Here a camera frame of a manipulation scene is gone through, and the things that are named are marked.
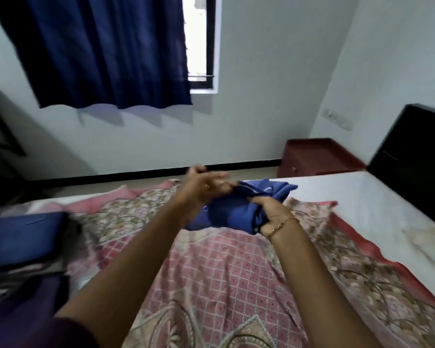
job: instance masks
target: stack of clothes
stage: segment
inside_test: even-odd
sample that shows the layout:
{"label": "stack of clothes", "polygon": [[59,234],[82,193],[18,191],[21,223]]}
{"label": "stack of clothes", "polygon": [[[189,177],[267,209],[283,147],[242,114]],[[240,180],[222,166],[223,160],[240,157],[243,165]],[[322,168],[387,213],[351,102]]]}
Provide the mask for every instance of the stack of clothes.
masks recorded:
{"label": "stack of clothes", "polygon": [[65,212],[0,218],[0,345],[26,340],[68,300],[80,233]]}

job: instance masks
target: sleeve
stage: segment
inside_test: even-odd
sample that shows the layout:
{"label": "sleeve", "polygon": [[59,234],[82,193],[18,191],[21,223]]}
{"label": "sleeve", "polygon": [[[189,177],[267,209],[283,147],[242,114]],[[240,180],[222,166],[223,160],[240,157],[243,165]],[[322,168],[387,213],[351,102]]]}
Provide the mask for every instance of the sleeve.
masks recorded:
{"label": "sleeve", "polygon": [[93,334],[80,323],[52,317],[21,348],[99,348]]}

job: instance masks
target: person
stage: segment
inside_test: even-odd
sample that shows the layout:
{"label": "person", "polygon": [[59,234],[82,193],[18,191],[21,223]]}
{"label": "person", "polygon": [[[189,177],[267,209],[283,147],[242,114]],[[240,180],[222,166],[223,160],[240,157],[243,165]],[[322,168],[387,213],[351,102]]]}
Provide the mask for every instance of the person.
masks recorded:
{"label": "person", "polygon": [[[142,232],[24,346],[121,347],[180,229],[211,199],[232,191],[236,182],[227,178],[204,166],[190,168],[182,187]],[[290,210],[271,197],[251,201],[267,214],[261,233],[271,236],[311,347],[382,347]]]}

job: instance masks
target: tiled floor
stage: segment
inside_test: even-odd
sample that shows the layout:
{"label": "tiled floor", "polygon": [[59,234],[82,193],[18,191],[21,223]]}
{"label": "tiled floor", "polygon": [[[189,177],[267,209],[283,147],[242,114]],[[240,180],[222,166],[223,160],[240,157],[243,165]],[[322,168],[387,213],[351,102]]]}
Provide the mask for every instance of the tiled floor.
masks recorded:
{"label": "tiled floor", "polygon": [[[263,168],[251,168],[246,170],[230,171],[231,178],[245,181],[245,180],[260,180],[261,178],[275,178],[277,173],[277,167],[263,167]],[[154,186],[161,183],[164,180],[170,178],[182,179],[182,176],[169,176],[159,178],[147,178],[144,180],[131,180],[131,181],[119,181],[97,184],[85,184],[81,186],[70,186],[59,189],[53,194],[53,198],[68,197],[72,195],[104,193],[110,190],[116,189],[124,184],[129,188],[142,188],[148,186]]]}

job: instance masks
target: baseboard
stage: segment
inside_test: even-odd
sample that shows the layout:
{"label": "baseboard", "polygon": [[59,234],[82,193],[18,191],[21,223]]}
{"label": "baseboard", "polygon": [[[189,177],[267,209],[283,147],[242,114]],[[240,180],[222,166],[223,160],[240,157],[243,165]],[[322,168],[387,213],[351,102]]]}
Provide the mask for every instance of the baseboard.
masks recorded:
{"label": "baseboard", "polygon": [[[210,171],[232,171],[247,168],[261,168],[280,166],[281,159],[234,162],[230,164],[207,165]],[[33,188],[57,188],[68,186],[79,186],[82,184],[118,182],[129,180],[142,180],[145,178],[177,176],[185,174],[188,167],[164,168],[160,170],[122,172],[119,174],[101,174],[96,176],[81,176],[69,178],[55,178],[51,180],[29,181]]]}

